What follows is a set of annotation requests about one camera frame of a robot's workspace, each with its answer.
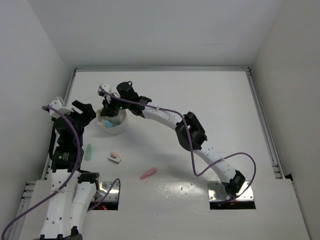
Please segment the green highlighter clear cap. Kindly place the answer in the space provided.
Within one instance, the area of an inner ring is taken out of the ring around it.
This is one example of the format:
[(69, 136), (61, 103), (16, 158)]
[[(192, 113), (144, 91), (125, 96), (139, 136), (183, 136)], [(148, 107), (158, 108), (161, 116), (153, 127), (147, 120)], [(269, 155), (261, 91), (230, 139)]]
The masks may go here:
[(121, 122), (120, 120), (118, 120), (118, 119), (115, 119), (113, 122), (114, 122), (114, 124), (117, 125), (117, 126), (122, 123), (122, 122)]

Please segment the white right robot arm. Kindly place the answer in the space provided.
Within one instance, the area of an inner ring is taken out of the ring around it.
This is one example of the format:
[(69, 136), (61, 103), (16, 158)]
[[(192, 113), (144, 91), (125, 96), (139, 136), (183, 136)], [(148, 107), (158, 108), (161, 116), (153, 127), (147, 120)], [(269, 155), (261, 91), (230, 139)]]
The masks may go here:
[(193, 174), (200, 177), (212, 169), (224, 186), (227, 199), (237, 197), (245, 183), (245, 176), (213, 149), (206, 131), (193, 112), (181, 114), (163, 108), (150, 98), (138, 95), (131, 81), (120, 83), (116, 89), (119, 96), (115, 96), (106, 85), (98, 87), (98, 95), (104, 97), (102, 116), (115, 117), (121, 110), (129, 110), (135, 116), (156, 121), (174, 130), (180, 146), (190, 152)]

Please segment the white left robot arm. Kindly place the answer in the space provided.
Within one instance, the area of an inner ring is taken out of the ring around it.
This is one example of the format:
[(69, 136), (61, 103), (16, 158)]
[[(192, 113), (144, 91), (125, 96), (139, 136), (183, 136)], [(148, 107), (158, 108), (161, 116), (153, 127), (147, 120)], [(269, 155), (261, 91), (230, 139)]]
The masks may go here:
[(49, 158), (51, 193), (41, 240), (81, 240), (85, 216), (99, 190), (99, 173), (81, 170), (83, 133), (96, 117), (91, 104), (68, 107), (56, 97), (46, 108), (53, 121)]

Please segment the blue highlighter pen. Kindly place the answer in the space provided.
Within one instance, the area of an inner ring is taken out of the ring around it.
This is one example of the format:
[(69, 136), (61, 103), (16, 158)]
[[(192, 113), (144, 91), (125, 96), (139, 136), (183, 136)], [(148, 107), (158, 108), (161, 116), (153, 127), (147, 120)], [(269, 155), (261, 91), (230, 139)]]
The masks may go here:
[(114, 124), (108, 120), (105, 120), (103, 122), (103, 124), (107, 127), (107, 128), (113, 128), (114, 127)]

